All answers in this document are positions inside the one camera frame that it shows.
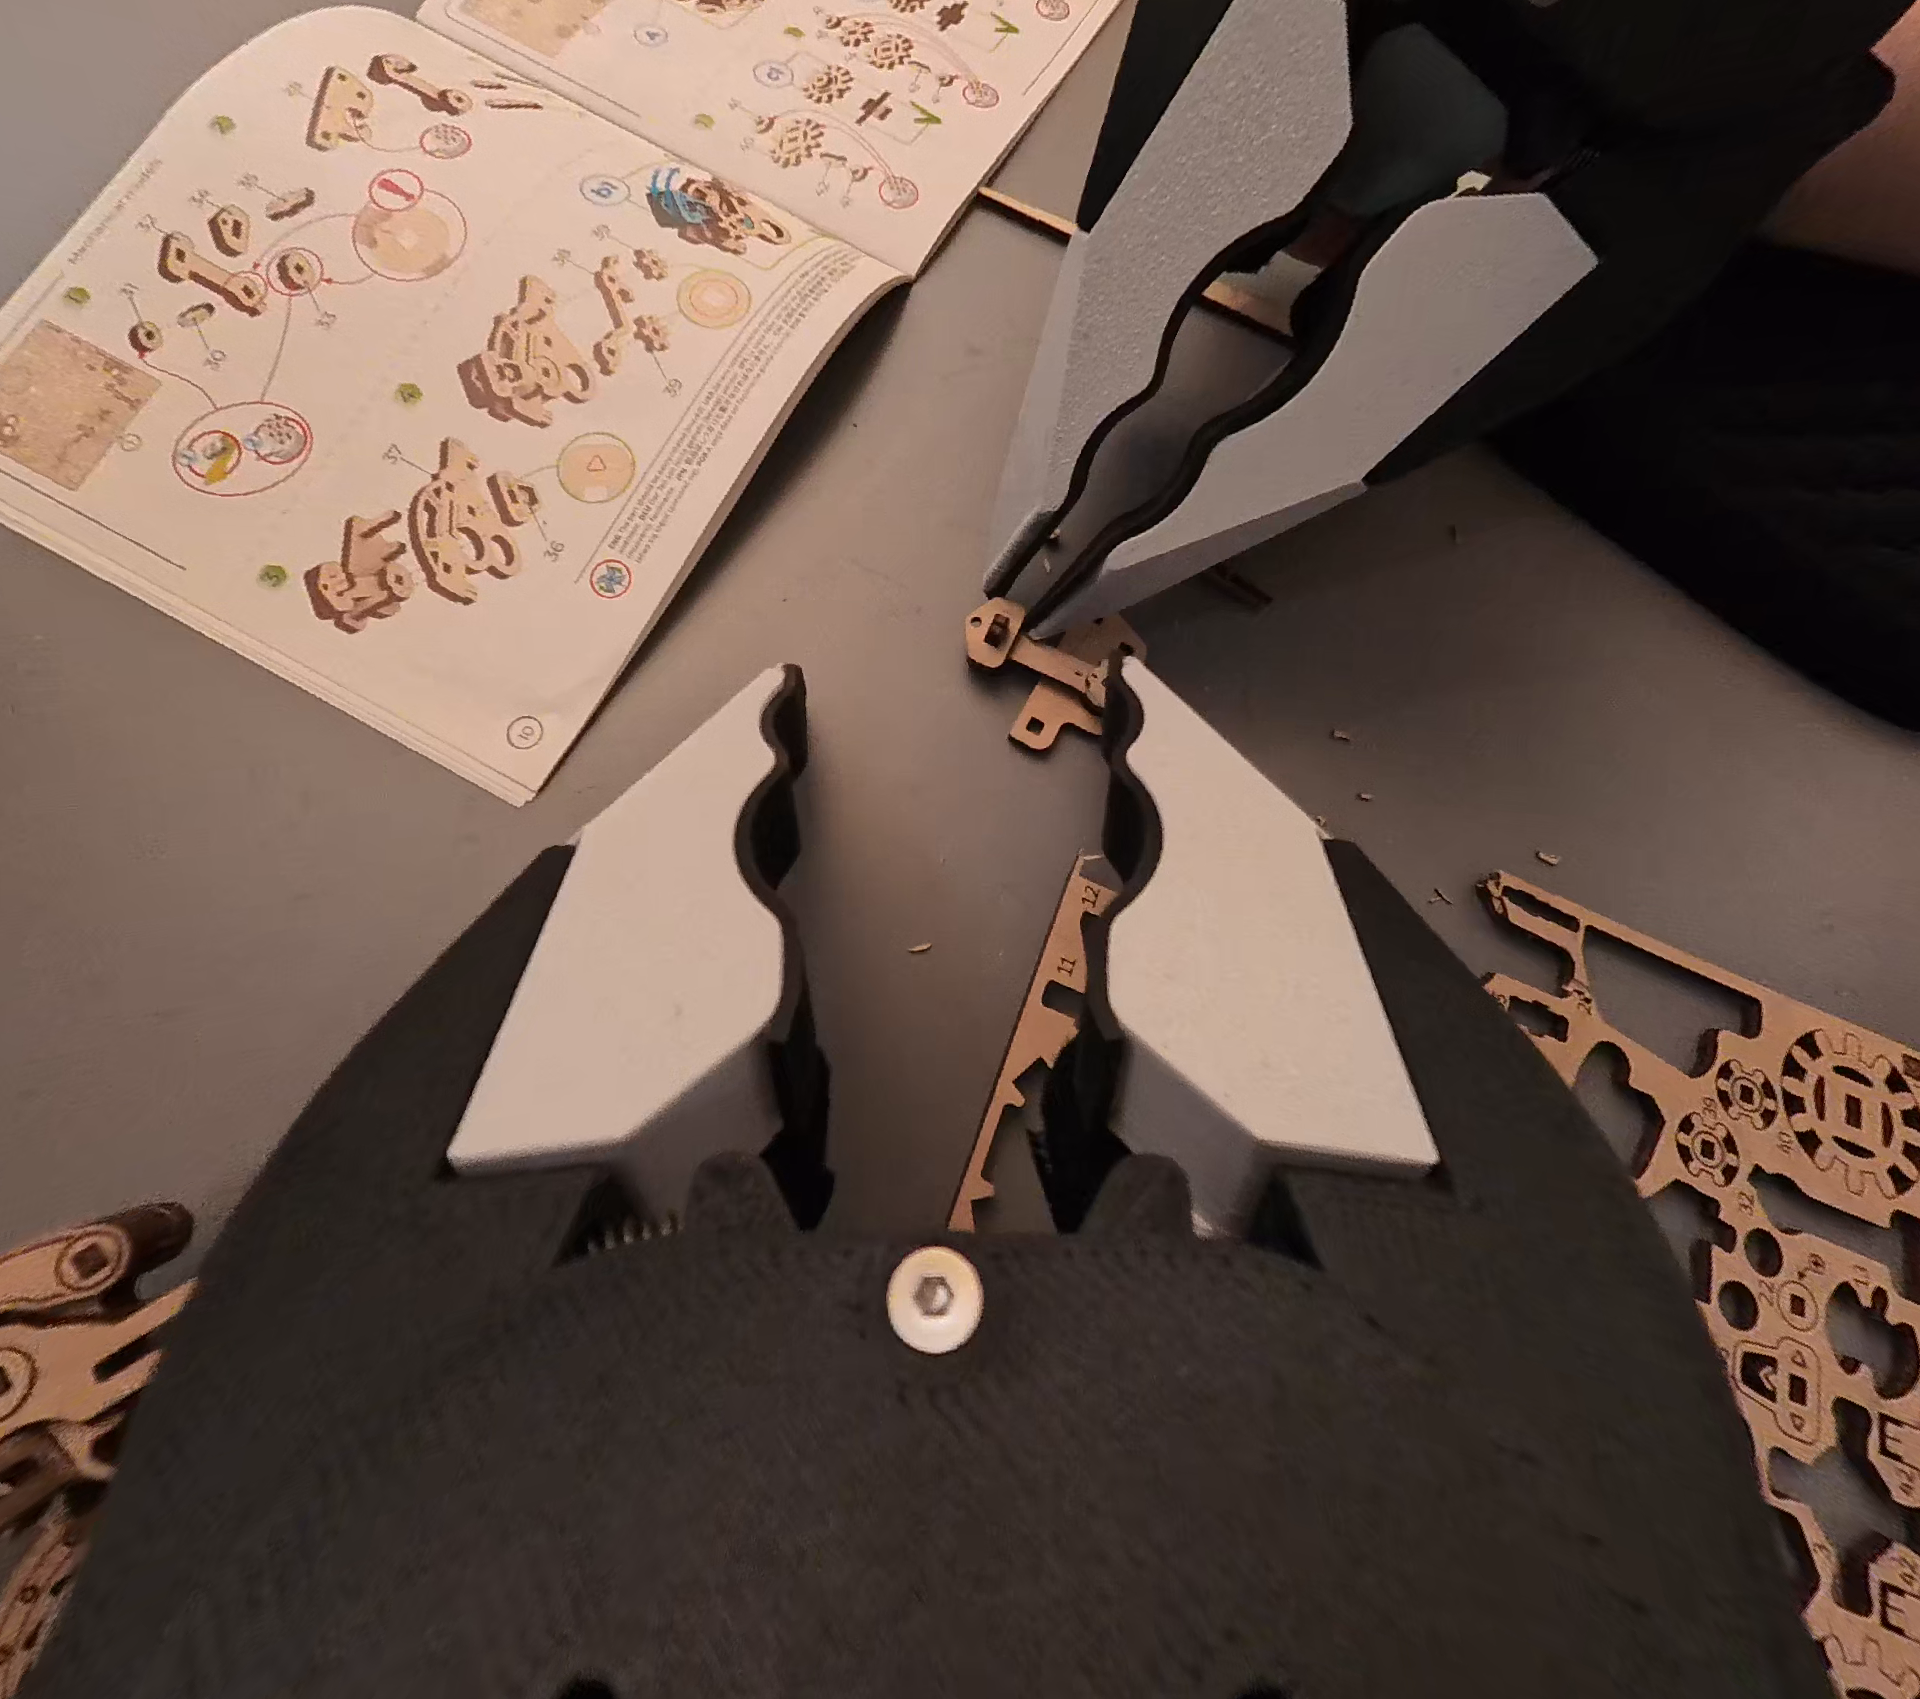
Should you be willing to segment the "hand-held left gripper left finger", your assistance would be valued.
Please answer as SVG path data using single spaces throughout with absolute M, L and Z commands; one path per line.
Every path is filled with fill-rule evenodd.
M 780 901 L 804 761 L 804 667 L 778 665 L 581 828 L 444 1148 L 459 1176 L 596 1161 L 665 1222 L 713 1152 L 751 1152 L 820 1222 L 830 1064 Z

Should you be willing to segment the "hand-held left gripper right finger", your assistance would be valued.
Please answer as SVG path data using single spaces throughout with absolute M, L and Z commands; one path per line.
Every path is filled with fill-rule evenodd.
M 1137 654 L 1108 684 L 1093 1022 L 1132 1152 L 1191 1176 L 1195 1226 L 1250 1236 L 1279 1169 L 1423 1176 L 1438 1142 L 1361 955 L 1330 841 Z

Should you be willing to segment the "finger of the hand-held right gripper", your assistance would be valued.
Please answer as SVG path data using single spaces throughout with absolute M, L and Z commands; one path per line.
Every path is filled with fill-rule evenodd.
M 1304 390 L 1219 434 L 1169 511 L 1043 601 L 1038 637 L 1144 605 L 1346 502 L 1591 268 L 1591 244 L 1539 190 L 1412 209 L 1355 268 L 1346 319 Z
M 1346 131 L 1346 4 L 1229 0 L 1110 199 L 1066 239 L 994 493 L 983 595 L 1012 595 L 1098 445 L 1161 385 L 1229 244 L 1285 224 Z

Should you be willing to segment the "wooden bracket plate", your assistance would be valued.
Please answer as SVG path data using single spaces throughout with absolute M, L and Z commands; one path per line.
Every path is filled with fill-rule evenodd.
M 1043 753 L 1063 729 L 1103 734 L 1108 677 L 1122 658 L 1144 654 L 1144 637 L 1122 615 L 1091 617 L 1059 641 L 1016 637 L 1012 665 L 1036 677 L 1008 739 Z

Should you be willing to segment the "wooden link arm piece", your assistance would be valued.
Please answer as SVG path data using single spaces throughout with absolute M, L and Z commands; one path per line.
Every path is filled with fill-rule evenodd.
M 983 601 L 965 615 L 965 658 L 989 670 L 1016 665 L 1036 677 L 1052 677 L 1059 650 L 1025 637 L 1025 607 L 1016 601 Z

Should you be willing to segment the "person's right forearm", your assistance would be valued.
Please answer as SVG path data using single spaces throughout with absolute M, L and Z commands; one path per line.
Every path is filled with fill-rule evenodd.
M 1766 216 L 1760 235 L 1848 264 L 1920 273 L 1920 7 L 1876 44 L 1889 102 L 1823 152 Z

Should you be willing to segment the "partly built wooden model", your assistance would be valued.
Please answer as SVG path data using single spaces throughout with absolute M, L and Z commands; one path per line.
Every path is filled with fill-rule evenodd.
M 192 1209 L 135 1204 L 0 1259 L 6 1670 L 25 1667 L 86 1557 L 157 1337 L 192 1295 L 135 1285 L 192 1236 Z

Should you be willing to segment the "thin wooden strip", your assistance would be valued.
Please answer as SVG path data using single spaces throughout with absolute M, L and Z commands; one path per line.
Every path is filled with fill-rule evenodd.
M 1016 224 L 1025 224 L 1025 227 L 1036 227 L 1036 231 L 1043 231 L 1063 244 L 1075 231 L 1071 216 L 1049 215 L 1029 199 L 1016 199 L 997 184 L 977 184 L 977 205 L 989 205 L 989 209 L 997 209 L 997 215 L 1008 215 L 1008 216 L 1016 216 Z M 1227 273 L 1227 277 L 1212 277 L 1201 285 L 1201 303 L 1212 303 L 1218 311 L 1229 311 L 1229 319 L 1241 319 L 1258 333 L 1270 333 L 1277 341 L 1295 341 L 1295 295 L 1296 295 L 1296 281 L 1295 285 L 1279 281 L 1277 292 L 1265 292 L 1265 285 L 1258 285 L 1252 273 Z

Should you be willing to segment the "punched wooden part sheet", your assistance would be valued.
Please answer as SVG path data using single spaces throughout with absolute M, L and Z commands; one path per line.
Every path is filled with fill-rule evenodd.
M 1355 870 L 1330 845 L 1335 877 Z M 1022 998 L 948 1226 L 977 1230 L 994 1197 L 997 1127 L 1022 1112 L 1059 1230 L 1078 1226 L 1126 1148 L 1098 1127 L 1117 1048 L 1093 1022 L 1103 916 L 1122 877 L 1078 853 Z M 1346 914 L 1412 1068 L 1412 1029 L 1389 1002 L 1383 941 Z M 1448 1064 L 1414 1085 L 1438 1169 L 1361 1176 L 1279 1169 L 1258 1204 L 1252 1245 L 1330 1266 L 1335 1209 L 1406 1222 L 1434 1240 L 1438 1213 L 1465 1215 L 1465 1146 L 1445 1142 L 1445 1090 L 1488 1142 L 1499 1191 L 1514 1193 L 1519 1245 L 1583 1348 L 1624 1348 L 1591 1271 L 1575 1271 L 1546 1197 L 1581 1191 L 1589 1156 L 1529 1112 L 1532 1085 L 1575 1095 L 1589 1068 L 1621 1090 L 1621 1173 L 1649 1209 L 1690 1215 L 1690 1281 L 1704 1331 L 1735 1389 L 1766 1504 L 1788 1521 L 1799 1607 L 1836 1696 L 1915 1696 L 1915 1048 L 1800 998 L 1713 967 L 1673 943 L 1546 893 L 1511 870 L 1486 879 L 1488 914 L 1557 959 L 1557 987 L 1486 975 L 1493 1006 L 1539 1053 L 1519 1072 Z

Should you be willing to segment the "person's black trousers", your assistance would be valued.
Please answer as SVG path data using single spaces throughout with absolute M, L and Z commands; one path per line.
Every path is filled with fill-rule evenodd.
M 1920 281 L 1747 244 L 1503 461 L 1843 704 L 1920 725 Z

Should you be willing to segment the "open instruction booklet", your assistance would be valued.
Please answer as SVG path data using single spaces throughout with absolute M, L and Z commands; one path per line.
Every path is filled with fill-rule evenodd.
M 1122 4 L 280 18 L 6 300 L 6 533 L 528 804 Z

